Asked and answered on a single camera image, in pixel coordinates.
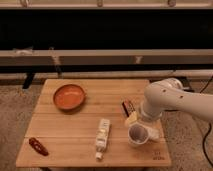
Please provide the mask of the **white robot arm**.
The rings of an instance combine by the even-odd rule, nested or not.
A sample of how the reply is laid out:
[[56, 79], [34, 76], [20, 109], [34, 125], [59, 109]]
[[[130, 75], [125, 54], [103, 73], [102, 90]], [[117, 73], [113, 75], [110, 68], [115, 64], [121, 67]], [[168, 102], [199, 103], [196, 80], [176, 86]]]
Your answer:
[[159, 131], [146, 126], [145, 122], [158, 120], [168, 108], [213, 123], [213, 95], [186, 92], [178, 79], [164, 79], [153, 82], [145, 88], [139, 113], [134, 112], [126, 119], [125, 126], [128, 128], [129, 141], [135, 145], [142, 145], [149, 139], [158, 140]]

